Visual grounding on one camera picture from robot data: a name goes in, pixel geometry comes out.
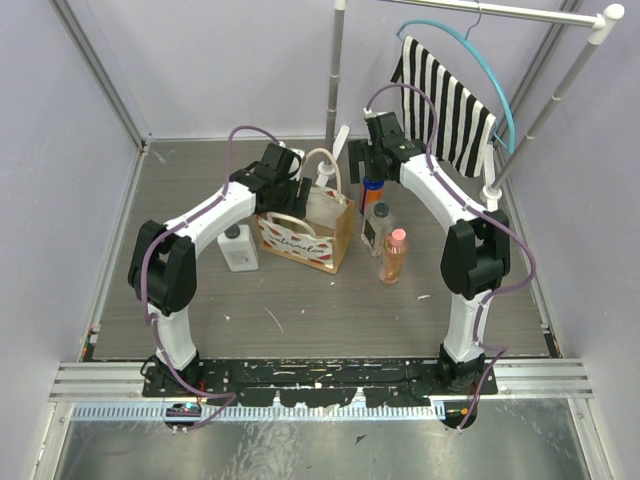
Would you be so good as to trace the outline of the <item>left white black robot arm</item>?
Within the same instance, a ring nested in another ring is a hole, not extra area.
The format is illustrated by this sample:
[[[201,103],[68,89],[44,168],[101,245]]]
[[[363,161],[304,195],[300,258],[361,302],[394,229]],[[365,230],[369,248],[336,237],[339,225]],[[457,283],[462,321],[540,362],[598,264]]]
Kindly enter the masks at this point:
[[[200,358],[189,321],[199,255],[219,235],[255,214],[303,218],[312,186],[302,176],[304,158],[301,150],[271,142],[259,160],[231,173],[220,190],[198,206],[165,223],[149,220],[140,227],[127,281],[153,329],[164,383],[176,395],[191,395],[200,384]]]

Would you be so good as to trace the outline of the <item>pink cap lotion bottle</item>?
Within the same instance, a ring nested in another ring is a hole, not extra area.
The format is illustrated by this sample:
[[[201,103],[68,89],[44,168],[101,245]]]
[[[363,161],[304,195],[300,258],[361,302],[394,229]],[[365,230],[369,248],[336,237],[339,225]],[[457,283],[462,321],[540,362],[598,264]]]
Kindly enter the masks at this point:
[[[398,281],[408,252],[407,233],[396,228],[389,233],[381,246],[378,278],[384,284]]]

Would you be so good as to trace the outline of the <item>clear bottle grey cap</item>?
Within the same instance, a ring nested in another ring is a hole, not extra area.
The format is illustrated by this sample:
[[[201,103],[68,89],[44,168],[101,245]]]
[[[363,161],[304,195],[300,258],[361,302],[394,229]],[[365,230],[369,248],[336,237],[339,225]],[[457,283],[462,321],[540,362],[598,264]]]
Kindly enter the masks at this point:
[[[395,217],[383,201],[368,204],[364,212],[361,240],[372,257],[380,255],[384,240],[394,229]]]

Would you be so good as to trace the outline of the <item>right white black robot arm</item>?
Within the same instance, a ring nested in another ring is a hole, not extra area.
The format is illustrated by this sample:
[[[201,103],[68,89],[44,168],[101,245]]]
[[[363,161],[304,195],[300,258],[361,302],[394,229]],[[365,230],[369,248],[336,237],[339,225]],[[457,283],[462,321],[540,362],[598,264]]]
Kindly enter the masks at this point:
[[[365,112],[367,140],[347,143],[350,181],[363,175],[395,181],[413,193],[446,233],[440,261],[442,279],[452,294],[449,327],[440,346],[436,378],[459,394],[482,374],[482,346],[489,294],[510,271],[508,218],[486,211],[445,173],[420,140],[405,137],[394,113]]]

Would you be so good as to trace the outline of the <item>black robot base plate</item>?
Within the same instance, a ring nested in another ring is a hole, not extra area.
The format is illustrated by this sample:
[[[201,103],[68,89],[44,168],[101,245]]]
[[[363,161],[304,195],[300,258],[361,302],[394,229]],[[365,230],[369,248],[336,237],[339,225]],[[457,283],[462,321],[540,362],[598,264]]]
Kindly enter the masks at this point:
[[[288,408],[345,407],[358,394],[365,406],[376,408],[428,406],[433,396],[471,396],[476,391],[498,392],[490,373],[482,385],[482,373],[471,382],[444,382],[436,362],[421,358],[374,359],[199,359],[181,374],[190,386],[209,397],[209,405],[221,406],[234,395],[234,405]]]

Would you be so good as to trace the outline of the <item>white bottle grey cap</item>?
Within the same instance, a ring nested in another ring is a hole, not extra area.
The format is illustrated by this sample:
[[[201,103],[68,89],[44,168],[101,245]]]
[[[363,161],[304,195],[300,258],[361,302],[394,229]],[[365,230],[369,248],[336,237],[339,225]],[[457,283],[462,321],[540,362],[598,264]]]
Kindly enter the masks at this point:
[[[234,224],[217,237],[217,243],[231,272],[259,268],[256,245],[246,224]]]

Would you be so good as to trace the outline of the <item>blue cap orange bottle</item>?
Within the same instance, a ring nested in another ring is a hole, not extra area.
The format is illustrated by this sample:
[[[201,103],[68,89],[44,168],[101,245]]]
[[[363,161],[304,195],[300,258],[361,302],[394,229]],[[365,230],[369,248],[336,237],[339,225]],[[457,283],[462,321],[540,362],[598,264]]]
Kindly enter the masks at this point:
[[[371,203],[380,201],[384,192],[384,181],[372,180],[364,177],[362,180],[362,189],[359,202],[359,211],[365,214],[367,206]]]

